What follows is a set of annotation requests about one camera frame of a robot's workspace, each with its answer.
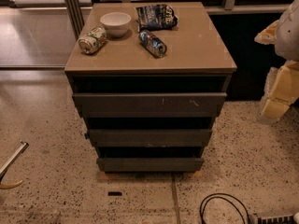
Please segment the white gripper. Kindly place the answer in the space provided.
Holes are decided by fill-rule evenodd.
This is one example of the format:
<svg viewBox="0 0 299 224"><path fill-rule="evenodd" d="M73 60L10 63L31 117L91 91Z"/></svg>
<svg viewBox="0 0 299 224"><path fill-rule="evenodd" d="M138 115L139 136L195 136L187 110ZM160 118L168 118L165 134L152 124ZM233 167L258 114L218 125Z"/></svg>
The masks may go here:
<svg viewBox="0 0 299 224"><path fill-rule="evenodd" d="M264 85L257 120L262 124L278 122L299 98L299 62L287 60L280 68L271 67Z"/></svg>

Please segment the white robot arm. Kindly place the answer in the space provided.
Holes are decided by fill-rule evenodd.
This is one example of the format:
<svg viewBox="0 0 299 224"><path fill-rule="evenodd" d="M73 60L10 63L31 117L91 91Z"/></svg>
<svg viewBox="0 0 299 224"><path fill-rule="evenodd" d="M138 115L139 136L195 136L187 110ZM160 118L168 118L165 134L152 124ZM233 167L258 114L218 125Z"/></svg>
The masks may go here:
<svg viewBox="0 0 299 224"><path fill-rule="evenodd" d="M286 60L280 68L270 68L260 101L257 120L273 124L299 98L299 0L294 0L277 21L255 36L254 41L272 44L276 55Z"/></svg>

